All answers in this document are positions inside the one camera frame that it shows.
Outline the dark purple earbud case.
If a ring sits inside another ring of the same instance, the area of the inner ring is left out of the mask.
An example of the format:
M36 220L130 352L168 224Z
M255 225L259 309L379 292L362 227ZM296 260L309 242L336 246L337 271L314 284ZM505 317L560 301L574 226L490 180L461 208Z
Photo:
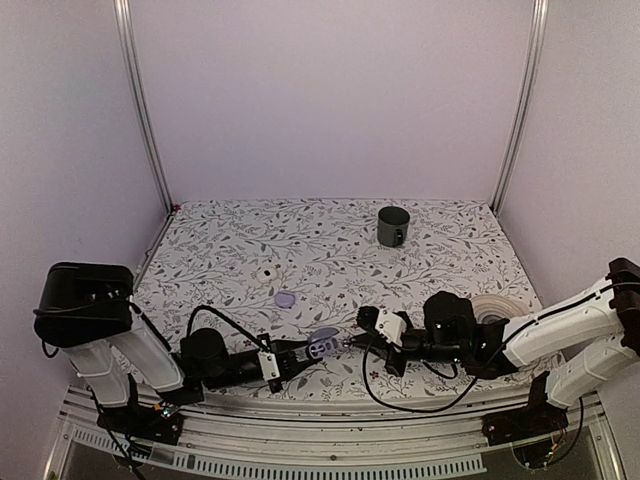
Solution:
M306 354L310 359L322 359L336 354L340 349L337 336L339 330L334 327L323 327L308 337Z

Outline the light purple round earbud case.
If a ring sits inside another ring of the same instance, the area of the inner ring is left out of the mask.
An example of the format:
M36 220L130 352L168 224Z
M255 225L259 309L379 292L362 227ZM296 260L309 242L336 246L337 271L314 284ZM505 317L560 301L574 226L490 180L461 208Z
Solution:
M274 295L274 302L278 308L290 309L296 303L296 295L291 292L280 291Z

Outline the white earbud charging case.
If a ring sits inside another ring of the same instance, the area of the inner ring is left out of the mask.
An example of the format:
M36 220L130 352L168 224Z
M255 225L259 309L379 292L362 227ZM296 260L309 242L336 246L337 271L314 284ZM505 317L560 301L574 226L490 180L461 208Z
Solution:
M272 267L259 267L253 275L254 279L261 285L270 285L279 279L279 272Z

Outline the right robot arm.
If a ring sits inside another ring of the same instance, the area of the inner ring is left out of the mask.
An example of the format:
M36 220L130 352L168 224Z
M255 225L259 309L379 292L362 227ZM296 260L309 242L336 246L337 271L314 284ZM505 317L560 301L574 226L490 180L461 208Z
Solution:
M576 344L569 362L531 383L525 406L487 414L482 433L500 445L564 429L567 410L583 395L639 360L639 267L626 258L589 289L524 316L479 320L470 300L440 291L423 305L424 326L405 312L359 308L361 334L348 343L374 354L390 375L401 377L410 361L453 362L474 380L513 374L542 357Z

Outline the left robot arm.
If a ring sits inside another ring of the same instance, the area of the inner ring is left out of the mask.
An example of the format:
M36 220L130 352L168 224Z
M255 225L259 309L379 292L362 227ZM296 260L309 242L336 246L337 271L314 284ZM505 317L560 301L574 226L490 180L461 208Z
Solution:
M216 311L253 349L231 354L217 330L189 327L173 351L132 295L133 275L124 266L59 262L34 312L37 336L87 383L106 430L172 442L183 422L178 409L203 401L205 390L263 380L277 393L338 348L331 328L302 341L273 340Z

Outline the floral patterned table mat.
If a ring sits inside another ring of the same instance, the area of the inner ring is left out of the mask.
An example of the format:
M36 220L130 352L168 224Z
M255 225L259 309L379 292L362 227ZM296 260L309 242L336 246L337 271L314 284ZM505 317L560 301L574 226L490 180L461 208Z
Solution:
M423 323L426 299L440 291L472 298L496 294L539 300L489 207L478 201L404 200L408 240L377 240L383 200L218 200L183 204L137 288L135 303L177 346L189 327L213 327L231 352L251 343L217 316L252 335L304 339L323 327L342 338L358 331L359 307L406 311ZM279 279L261 285L259 267ZM278 308L277 292L296 303Z

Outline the swirl patterned glass plate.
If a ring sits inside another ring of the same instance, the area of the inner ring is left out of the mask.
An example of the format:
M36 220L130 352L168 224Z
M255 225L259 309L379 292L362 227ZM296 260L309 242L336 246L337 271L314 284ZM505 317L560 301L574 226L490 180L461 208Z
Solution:
M493 323L503 318L511 319L529 313L523 303L496 294L477 295L471 299L471 304L475 318L480 324Z

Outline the dark grey ceramic mug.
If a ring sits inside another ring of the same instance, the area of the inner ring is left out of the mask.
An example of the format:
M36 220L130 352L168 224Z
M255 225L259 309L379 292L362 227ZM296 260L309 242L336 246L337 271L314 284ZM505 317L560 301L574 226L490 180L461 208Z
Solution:
M378 211L377 240L390 248L400 247L407 236L410 214L397 206L386 206Z

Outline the aluminium front rail frame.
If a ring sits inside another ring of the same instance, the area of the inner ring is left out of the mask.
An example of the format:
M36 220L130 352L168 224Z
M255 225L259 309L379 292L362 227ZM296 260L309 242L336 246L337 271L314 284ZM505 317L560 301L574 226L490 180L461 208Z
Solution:
M390 411L364 399L321 402L208 395L186 407L176 445L138 441L96 423L89 394L70 388L57 419L48 479L623 479L626 471L596 394L569 425L502 445L486 414L520 407L522 389L475 392L440 410L437 398ZM419 414L420 406L427 408Z

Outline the left aluminium corner post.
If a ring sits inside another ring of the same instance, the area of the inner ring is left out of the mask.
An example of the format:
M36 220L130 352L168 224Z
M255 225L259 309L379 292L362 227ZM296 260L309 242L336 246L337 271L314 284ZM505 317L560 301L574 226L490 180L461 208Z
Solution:
M148 102L144 91L143 77L136 49L135 34L131 16L131 2L127 0L115 0L113 4L123 61L131 89L134 110L139 124L143 146L160 202L164 210L168 214L171 214L174 209L174 202L165 169L162 165L160 151L157 145Z

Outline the aluminium corner post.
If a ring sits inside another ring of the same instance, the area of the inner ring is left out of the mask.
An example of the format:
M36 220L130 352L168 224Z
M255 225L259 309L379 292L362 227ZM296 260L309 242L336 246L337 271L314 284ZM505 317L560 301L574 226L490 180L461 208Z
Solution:
M144 91L143 77L136 49L135 34L131 16L131 2L127 0L115 0L113 4L123 61L131 89L134 110L139 124L143 146L160 202L164 210L168 214L171 214L174 209L174 202L165 169L162 165L160 151L157 145L148 102Z
M535 82L544 47L548 12L548 0L535 0L533 2L524 70L516 102L516 109L497 182L490 201L490 209L496 218L500 217L506 204L509 186L524 137L527 117L534 95Z

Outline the right aluminium corner post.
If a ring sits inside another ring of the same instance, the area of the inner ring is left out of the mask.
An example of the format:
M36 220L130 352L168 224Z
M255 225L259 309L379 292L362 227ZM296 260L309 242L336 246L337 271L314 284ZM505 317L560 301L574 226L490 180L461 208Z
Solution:
M548 12L548 0L535 0L533 2L524 70L516 102L516 109L497 182L490 201L490 209L496 218L500 217L506 204L509 186L524 137L527 117L534 95L535 82L544 47Z

